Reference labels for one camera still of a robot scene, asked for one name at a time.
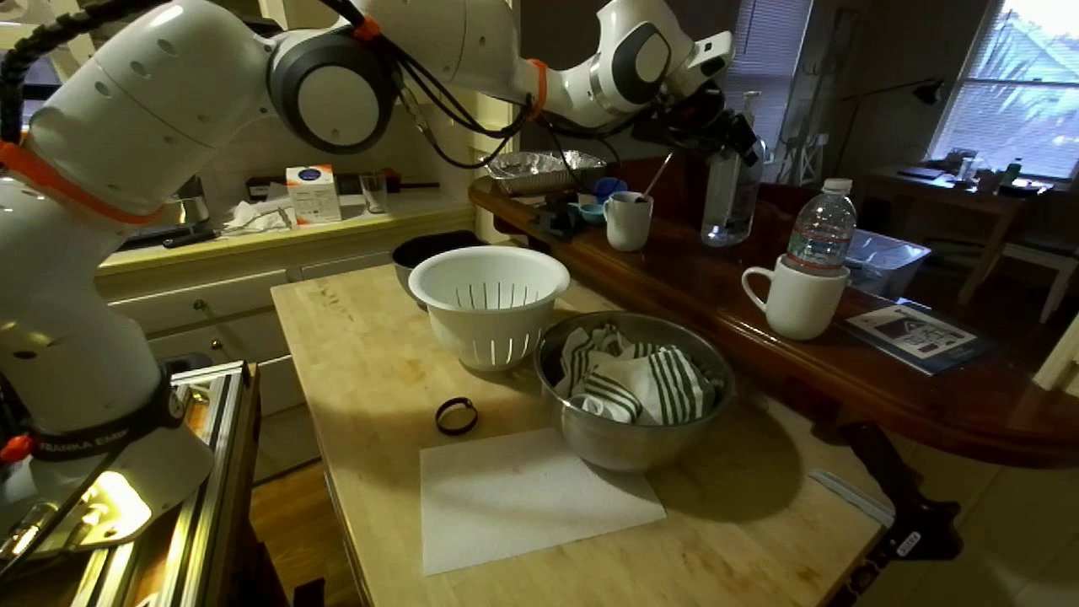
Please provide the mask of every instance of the window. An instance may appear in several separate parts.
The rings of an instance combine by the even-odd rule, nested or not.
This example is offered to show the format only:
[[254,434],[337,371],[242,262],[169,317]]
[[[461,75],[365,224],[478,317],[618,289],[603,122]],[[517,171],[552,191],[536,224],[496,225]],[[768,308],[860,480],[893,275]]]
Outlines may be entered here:
[[[734,112],[748,112],[755,136],[777,153],[798,71],[812,0],[741,0],[734,57],[721,78]],[[764,156],[761,179],[777,182],[779,162]]]
[[1021,162],[1025,176],[1070,179],[1079,162],[1075,0],[1002,0],[957,78],[929,148],[977,153],[977,164]]

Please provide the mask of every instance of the magazine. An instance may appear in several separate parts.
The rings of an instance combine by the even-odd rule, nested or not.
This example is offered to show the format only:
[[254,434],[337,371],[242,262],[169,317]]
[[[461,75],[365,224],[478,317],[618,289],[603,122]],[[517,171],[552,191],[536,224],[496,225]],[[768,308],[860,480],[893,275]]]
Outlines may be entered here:
[[983,334],[904,302],[848,317],[848,332],[920,375],[944,375],[990,346]]

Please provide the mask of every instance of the white bowl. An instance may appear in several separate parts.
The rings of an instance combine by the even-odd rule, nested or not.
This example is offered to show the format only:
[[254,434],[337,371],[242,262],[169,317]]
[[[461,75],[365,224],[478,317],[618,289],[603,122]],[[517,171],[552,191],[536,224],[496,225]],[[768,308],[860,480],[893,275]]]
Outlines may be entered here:
[[407,273],[434,339],[473,371],[507,371],[525,362],[552,323],[552,300],[569,270],[536,249],[464,246],[439,253]]

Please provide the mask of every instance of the stainless steel bowl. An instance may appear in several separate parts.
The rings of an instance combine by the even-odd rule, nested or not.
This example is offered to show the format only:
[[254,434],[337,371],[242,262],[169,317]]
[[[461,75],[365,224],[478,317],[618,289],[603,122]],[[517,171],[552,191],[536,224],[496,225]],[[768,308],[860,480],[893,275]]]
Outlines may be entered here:
[[[623,424],[623,421],[579,412],[563,396],[558,396],[558,383],[563,378],[561,355],[563,355],[567,334],[595,323],[618,323],[618,332],[628,339],[680,346],[703,375],[705,414],[686,424]],[[672,323],[663,317],[648,317],[648,315],[582,315],[582,317],[561,321],[540,337],[536,371],[540,371],[544,397],[558,409],[558,424],[567,445],[582,462],[611,472],[648,472],[677,457],[709,430],[709,424],[726,412],[726,400],[734,396],[733,365],[705,337],[697,337],[680,323]]]

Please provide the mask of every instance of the coffee mug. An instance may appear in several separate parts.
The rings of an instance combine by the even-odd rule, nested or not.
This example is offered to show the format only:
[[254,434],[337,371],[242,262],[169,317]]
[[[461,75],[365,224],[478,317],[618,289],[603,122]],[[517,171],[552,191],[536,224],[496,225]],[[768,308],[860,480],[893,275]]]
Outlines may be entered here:
[[[771,270],[748,266],[741,273],[741,289],[764,315],[768,328],[779,337],[812,339],[829,328],[848,289],[848,273],[848,266],[838,273],[806,273],[789,266],[787,255],[779,255]],[[768,281],[768,297],[755,292],[751,275]]]
[[603,203],[611,249],[644,249],[650,232],[653,200],[648,191],[613,191]]

